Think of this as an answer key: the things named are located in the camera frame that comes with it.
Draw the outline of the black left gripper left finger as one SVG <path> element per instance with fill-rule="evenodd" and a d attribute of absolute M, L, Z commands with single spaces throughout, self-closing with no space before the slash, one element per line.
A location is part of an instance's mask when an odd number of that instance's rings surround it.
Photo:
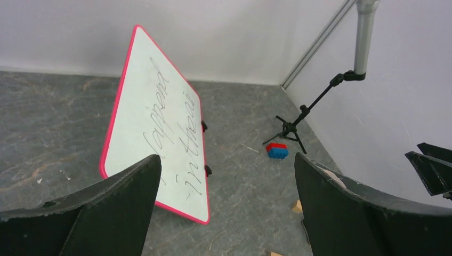
<path fill-rule="evenodd" d="M 150 155 L 76 193 L 1 213 L 1 255 L 140 255 L 162 166 Z"/>

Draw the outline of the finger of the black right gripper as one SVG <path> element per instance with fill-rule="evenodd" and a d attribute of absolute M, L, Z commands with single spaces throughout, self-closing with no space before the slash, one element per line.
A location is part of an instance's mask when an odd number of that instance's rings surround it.
<path fill-rule="evenodd" d="M 414 151 L 405 154 L 431 196 L 451 192 L 451 163 Z"/>
<path fill-rule="evenodd" d="M 428 144 L 426 142 L 418 144 L 417 147 L 424 155 L 431 156 L 439 160 L 451 163 L 452 158 L 451 149 L 438 147 L 435 145 Z"/>

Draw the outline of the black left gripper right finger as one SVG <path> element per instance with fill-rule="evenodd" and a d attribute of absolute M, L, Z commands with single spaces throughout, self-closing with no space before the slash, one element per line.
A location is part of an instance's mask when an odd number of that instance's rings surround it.
<path fill-rule="evenodd" d="M 302 153 L 295 180 L 314 255 L 451 255 L 451 209 L 374 189 Z"/>

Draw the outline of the pink framed whiteboard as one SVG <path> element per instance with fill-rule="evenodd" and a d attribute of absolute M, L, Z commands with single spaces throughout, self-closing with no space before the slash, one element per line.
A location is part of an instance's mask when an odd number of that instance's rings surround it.
<path fill-rule="evenodd" d="M 199 94 L 146 30 L 136 25 L 100 158 L 106 179 L 158 155 L 156 205 L 201 224 L 210 221 Z"/>

